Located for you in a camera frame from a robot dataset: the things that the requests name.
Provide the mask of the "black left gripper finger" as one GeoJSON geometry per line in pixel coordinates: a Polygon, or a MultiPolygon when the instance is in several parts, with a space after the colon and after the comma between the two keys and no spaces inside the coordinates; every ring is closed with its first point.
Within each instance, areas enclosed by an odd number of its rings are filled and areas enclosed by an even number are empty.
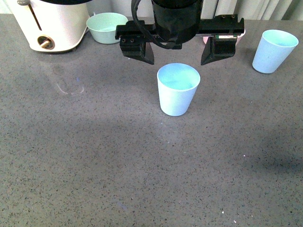
{"type": "Polygon", "coordinates": [[[120,49],[125,57],[154,65],[153,50],[151,44],[145,40],[145,37],[135,35],[121,36],[120,49]]]}

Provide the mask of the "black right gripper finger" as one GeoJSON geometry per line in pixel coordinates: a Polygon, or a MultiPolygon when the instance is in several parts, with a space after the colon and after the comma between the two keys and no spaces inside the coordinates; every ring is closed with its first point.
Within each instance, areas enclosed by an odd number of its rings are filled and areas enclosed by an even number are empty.
{"type": "Polygon", "coordinates": [[[201,56],[201,65],[233,57],[236,53],[236,35],[210,36],[201,56]]]}

